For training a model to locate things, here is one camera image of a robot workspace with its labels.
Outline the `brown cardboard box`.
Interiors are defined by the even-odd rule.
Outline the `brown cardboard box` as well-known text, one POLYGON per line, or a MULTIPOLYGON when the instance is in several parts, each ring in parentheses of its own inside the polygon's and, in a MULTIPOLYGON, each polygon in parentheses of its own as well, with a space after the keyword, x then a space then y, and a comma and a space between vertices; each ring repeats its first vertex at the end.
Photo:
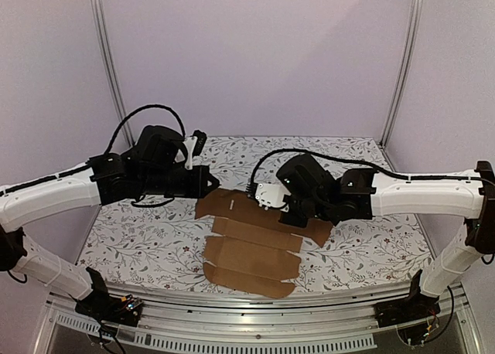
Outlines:
POLYGON ((198 200, 195 218, 213 217, 203 251, 207 280, 267 298, 285 298, 294 292, 302 243, 311 240, 324 246, 333 224, 312 219, 307 227, 285 225, 279 222, 283 213, 262 209, 237 190, 216 189, 198 200))

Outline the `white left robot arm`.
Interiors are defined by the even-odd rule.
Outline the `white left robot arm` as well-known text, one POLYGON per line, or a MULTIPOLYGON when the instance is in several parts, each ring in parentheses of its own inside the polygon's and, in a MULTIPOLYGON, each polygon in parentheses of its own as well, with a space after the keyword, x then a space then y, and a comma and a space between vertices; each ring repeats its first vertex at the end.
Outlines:
POLYGON ((61 259, 25 235, 23 227, 72 209, 106 206, 146 196, 202 199, 219 180, 206 165, 194 165, 207 137, 184 138, 163 126, 147 126, 138 142, 118 154, 89 158, 74 168, 13 186, 1 187, 1 270, 34 277, 78 301, 98 318, 109 318, 115 303, 98 272, 61 259))

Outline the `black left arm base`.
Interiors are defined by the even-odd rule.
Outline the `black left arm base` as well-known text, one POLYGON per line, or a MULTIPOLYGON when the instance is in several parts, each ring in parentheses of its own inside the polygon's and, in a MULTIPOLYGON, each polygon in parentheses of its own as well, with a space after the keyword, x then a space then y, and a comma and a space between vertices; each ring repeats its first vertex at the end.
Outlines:
POLYGON ((91 292, 84 299, 77 300, 75 312, 97 322, 137 327, 142 316, 143 300, 132 294, 120 298, 111 296, 100 273, 90 267, 86 271, 90 275, 91 292))

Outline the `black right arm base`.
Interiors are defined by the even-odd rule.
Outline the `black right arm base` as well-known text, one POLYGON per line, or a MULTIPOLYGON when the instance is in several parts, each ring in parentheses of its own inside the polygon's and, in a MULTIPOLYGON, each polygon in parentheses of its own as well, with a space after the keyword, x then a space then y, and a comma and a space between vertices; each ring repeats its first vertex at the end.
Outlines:
POLYGON ((399 339, 408 346, 424 345, 431 338, 440 312, 439 296, 430 297, 422 293, 421 276, 422 270, 411 279, 406 297, 374 305, 374 318, 380 328, 422 320, 421 324, 398 330, 399 339))

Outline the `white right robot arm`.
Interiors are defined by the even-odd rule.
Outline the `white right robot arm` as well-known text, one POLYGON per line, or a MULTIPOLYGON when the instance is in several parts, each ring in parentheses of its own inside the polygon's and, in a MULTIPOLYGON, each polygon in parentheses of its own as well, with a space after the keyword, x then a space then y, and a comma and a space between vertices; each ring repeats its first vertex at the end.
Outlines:
POLYGON ((415 320, 476 260, 494 252, 494 176, 489 162, 444 175, 389 172, 363 163, 339 178, 311 154, 297 155, 277 172, 266 195, 283 212, 281 221, 304 227, 308 220, 368 220, 395 214, 451 215, 464 224, 440 256, 419 272, 400 313, 415 320))

